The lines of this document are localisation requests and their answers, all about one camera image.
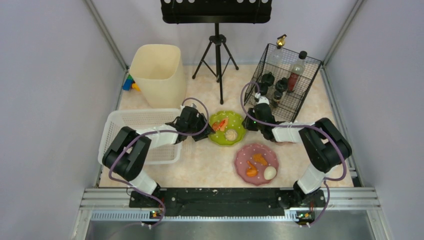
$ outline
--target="black tripod stand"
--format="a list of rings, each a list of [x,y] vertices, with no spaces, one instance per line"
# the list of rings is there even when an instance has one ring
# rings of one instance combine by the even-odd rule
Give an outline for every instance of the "black tripod stand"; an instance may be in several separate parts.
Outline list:
[[[230,50],[228,49],[227,45],[226,45],[226,37],[222,34],[220,34],[220,25],[219,23],[215,23],[215,35],[210,36],[209,37],[209,44],[206,47],[206,50],[203,53],[203,56],[201,57],[201,60],[196,68],[196,71],[193,74],[193,79],[196,78],[196,74],[199,71],[200,66],[202,65],[202,63],[204,63],[206,65],[206,67],[212,72],[212,74],[216,77],[216,82],[219,83],[219,93],[220,93],[220,101],[219,103],[224,104],[224,99],[223,99],[223,75],[225,73],[225,70],[227,69],[228,63],[230,62],[230,60],[232,61],[232,63],[235,66],[236,70],[239,70],[239,67],[237,66],[236,62],[234,61],[233,56],[231,55]],[[212,68],[205,62],[205,57],[206,54],[209,51],[209,48],[211,47],[211,45],[215,44],[215,58],[216,58],[216,73],[212,70]],[[221,71],[221,44],[224,45],[224,48],[226,50],[226,52],[229,55],[228,61],[226,62],[226,65],[224,67],[224,71]]]

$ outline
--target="beige waste bin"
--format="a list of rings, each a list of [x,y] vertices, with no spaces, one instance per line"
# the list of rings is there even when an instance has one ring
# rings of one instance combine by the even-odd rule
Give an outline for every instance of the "beige waste bin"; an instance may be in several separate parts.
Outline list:
[[[129,74],[152,108],[180,108],[186,97],[186,76],[177,46],[148,44],[140,47]]]

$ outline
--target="wire basket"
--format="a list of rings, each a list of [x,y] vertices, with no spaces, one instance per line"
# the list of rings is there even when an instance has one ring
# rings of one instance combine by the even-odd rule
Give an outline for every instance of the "wire basket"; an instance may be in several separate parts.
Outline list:
[[[278,49],[276,45],[268,43],[250,81],[259,82],[262,75],[267,73],[272,73],[275,77],[274,84],[282,78],[288,79],[291,73],[290,66],[297,59],[299,59],[298,52],[286,48]],[[309,56],[305,58],[305,70],[297,79],[294,92],[284,92],[278,106],[272,108],[274,116],[280,117],[282,121],[286,122],[293,122],[296,119],[321,65],[322,62],[318,59]],[[247,88],[244,94],[244,105],[256,104],[254,87],[255,85],[251,84]],[[273,100],[275,89],[275,85],[268,88],[266,97],[270,103]]]

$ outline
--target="black mounting plate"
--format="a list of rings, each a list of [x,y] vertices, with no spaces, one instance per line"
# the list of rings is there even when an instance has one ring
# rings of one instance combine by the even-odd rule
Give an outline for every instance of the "black mounting plate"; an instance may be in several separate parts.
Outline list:
[[[284,216],[284,209],[309,207],[293,203],[293,189],[281,188],[161,188],[155,192],[166,206],[166,215],[201,217]],[[322,190],[313,197],[315,207],[325,204]],[[131,192],[130,208],[158,208],[157,201]]]

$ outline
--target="pink plate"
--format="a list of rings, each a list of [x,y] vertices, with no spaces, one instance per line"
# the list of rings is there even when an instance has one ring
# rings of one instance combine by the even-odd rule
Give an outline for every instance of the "pink plate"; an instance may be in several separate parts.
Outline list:
[[[235,170],[237,171],[237,174],[248,184],[256,186],[269,184],[272,179],[265,180],[264,178],[264,171],[268,166],[255,162],[255,160],[253,160],[254,154],[262,154],[262,157],[268,162],[268,166],[274,167],[278,174],[279,162],[276,153],[269,147],[260,143],[246,144],[238,150],[235,154],[234,160]],[[246,170],[249,168],[248,161],[257,168],[258,173],[256,176],[246,175]]]

